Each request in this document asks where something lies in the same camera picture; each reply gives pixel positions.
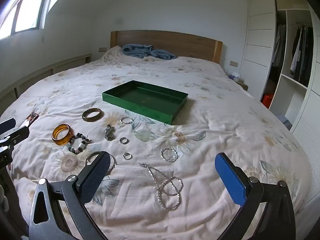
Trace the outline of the amber translucent bangle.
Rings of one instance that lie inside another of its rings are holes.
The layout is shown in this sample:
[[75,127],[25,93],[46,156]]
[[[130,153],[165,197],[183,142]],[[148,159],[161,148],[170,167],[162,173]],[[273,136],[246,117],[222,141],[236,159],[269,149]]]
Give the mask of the amber translucent bangle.
[[74,136],[74,132],[68,124],[60,124],[52,132],[52,141],[62,146],[67,144]]

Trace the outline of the thin silver bangle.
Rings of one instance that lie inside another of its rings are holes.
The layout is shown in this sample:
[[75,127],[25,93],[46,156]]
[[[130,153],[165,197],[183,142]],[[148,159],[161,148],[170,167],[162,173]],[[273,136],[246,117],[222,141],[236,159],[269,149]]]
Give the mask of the thin silver bangle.
[[[95,160],[95,158],[96,158],[100,153],[101,153],[100,151],[90,153],[90,154],[86,157],[85,166],[91,165],[91,163]],[[109,154],[109,156],[110,156],[110,164],[109,164],[108,170],[107,170],[107,172],[106,172],[106,175],[109,175],[109,174],[112,172],[112,170],[114,169],[115,165],[116,165],[116,161],[115,161],[114,157],[113,157],[111,154]]]

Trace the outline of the blue folded blanket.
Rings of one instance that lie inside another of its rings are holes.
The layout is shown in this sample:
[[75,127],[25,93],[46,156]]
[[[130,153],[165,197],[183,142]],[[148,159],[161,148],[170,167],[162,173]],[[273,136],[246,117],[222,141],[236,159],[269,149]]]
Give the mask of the blue folded blanket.
[[176,59],[175,54],[163,49],[155,49],[153,45],[126,44],[122,46],[122,51],[127,56],[137,57],[139,59],[143,59],[148,56],[153,56],[161,60]]

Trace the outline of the beige low side shelf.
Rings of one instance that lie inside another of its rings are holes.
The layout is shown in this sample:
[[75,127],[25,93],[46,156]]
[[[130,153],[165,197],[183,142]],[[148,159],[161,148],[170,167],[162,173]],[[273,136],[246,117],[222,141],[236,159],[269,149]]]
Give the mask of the beige low side shelf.
[[9,87],[1,90],[1,114],[3,114],[4,111],[30,86],[34,85],[40,80],[56,73],[90,63],[91,61],[92,54],[85,54],[51,64],[19,79]]

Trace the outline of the wooden headboard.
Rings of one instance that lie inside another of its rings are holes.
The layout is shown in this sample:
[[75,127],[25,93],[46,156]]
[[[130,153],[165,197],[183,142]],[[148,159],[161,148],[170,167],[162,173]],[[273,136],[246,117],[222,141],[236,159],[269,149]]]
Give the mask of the wooden headboard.
[[129,43],[153,45],[167,50],[176,56],[185,56],[212,61],[219,64],[223,43],[202,36],[162,30],[123,30],[112,31],[110,47]]

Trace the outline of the white wardrobe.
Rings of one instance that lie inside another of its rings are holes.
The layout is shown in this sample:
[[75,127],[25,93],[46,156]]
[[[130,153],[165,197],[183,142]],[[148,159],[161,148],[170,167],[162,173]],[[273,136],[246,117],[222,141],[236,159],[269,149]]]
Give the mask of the white wardrobe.
[[270,141],[293,167],[263,163],[268,179],[284,178],[309,203],[319,194],[319,19],[306,0],[248,0],[240,77],[275,119]]

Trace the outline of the dark olive jade bangle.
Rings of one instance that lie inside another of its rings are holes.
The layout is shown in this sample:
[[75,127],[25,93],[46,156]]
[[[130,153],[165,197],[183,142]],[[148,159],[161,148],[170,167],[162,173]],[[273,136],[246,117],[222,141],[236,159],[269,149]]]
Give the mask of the dark olive jade bangle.
[[99,108],[90,108],[82,113],[85,122],[95,122],[103,117],[103,111]]

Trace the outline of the wall socket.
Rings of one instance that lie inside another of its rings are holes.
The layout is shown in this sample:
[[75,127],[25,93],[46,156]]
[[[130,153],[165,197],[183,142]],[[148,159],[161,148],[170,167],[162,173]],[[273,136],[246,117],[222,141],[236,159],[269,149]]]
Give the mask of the wall socket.
[[107,48],[106,48],[106,47],[100,47],[98,51],[99,51],[99,52],[106,52],[106,51],[107,51]]
[[234,61],[230,61],[230,65],[233,66],[233,67],[237,67],[237,66],[238,66],[238,63],[237,63],[237,62],[234,62]]

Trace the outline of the red box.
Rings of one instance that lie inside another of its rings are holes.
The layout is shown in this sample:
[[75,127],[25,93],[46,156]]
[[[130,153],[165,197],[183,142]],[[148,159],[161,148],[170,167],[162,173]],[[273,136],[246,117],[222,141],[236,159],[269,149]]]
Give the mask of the red box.
[[261,102],[266,108],[270,107],[271,102],[273,100],[273,96],[274,96],[273,93],[266,93],[263,95]]

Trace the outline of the green jewelry tray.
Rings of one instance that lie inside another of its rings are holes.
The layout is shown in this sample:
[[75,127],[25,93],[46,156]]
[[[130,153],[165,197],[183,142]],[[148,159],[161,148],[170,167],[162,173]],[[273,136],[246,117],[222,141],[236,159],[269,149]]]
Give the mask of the green jewelry tray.
[[188,94],[132,80],[104,91],[102,98],[104,102],[170,125]]

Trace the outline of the right wall socket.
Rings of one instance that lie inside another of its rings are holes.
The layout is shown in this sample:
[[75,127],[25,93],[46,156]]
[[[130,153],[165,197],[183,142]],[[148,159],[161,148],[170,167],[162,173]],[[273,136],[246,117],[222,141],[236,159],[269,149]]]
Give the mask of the right wall socket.
[[234,61],[230,61],[230,65],[233,66],[233,67],[237,67],[237,66],[238,66],[238,63],[237,63],[237,62],[234,62]]

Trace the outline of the tissue box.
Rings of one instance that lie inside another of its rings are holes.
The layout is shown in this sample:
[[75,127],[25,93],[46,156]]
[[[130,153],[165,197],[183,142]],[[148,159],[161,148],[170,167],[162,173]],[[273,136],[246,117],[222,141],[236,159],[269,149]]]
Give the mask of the tissue box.
[[232,72],[232,74],[229,74],[229,78],[234,82],[238,82],[240,75],[237,72]]

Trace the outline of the floral white bed duvet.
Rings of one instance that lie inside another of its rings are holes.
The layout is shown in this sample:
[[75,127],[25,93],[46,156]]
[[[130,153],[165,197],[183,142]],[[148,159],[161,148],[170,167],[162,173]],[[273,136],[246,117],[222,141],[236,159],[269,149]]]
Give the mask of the floral white bed duvet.
[[[103,101],[104,91],[132,80],[188,94],[172,125]],[[103,117],[85,122],[82,113],[90,108]],[[81,171],[90,153],[106,151],[116,166],[86,207],[109,239],[217,239],[238,211],[214,167],[218,153],[271,184],[287,181],[266,178],[263,163],[293,167],[300,157],[270,141],[276,121],[261,103],[218,64],[200,59],[138,59],[116,47],[34,84],[1,120],[21,124],[32,112],[39,118],[15,148],[10,171],[24,219],[40,178],[64,180]],[[52,141],[60,124],[74,132],[62,146]],[[287,185],[300,208],[303,195],[294,197]]]

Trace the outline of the smartphone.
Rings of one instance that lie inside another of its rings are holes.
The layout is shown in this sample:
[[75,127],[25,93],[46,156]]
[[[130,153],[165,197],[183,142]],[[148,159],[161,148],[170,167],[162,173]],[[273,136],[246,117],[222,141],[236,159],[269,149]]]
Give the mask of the smartphone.
[[35,112],[30,113],[27,118],[20,125],[21,127],[30,127],[30,125],[39,117],[39,115]]

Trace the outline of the window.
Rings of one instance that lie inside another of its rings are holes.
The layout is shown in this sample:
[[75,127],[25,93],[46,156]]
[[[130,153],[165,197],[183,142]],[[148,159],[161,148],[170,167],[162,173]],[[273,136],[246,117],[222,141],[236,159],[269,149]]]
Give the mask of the window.
[[1,11],[1,39],[29,30],[43,29],[58,0],[10,0]]

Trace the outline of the hanging clothes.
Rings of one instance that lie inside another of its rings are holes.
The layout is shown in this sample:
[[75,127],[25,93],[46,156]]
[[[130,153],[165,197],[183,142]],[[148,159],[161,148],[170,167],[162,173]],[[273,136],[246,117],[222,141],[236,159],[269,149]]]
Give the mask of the hanging clothes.
[[[271,61],[272,77],[280,74],[285,57],[286,25],[278,25],[276,41]],[[304,86],[308,86],[313,57],[313,27],[309,25],[299,25],[296,29],[295,39],[292,44],[292,60],[289,71],[293,79]]]

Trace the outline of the left wall socket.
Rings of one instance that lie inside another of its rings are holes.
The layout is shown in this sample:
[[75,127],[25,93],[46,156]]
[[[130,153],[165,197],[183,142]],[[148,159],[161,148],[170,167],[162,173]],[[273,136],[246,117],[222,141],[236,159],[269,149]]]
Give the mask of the left wall socket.
[[106,51],[107,51],[107,48],[106,48],[106,47],[100,47],[98,51],[99,51],[99,52],[106,52]]

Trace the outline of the wooden nightstand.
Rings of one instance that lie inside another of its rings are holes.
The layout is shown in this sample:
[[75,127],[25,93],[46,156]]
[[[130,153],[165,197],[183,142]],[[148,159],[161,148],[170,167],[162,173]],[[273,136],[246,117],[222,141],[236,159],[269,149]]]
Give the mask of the wooden nightstand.
[[248,91],[248,85],[244,84],[242,81],[237,81],[236,83],[240,85],[243,90]]

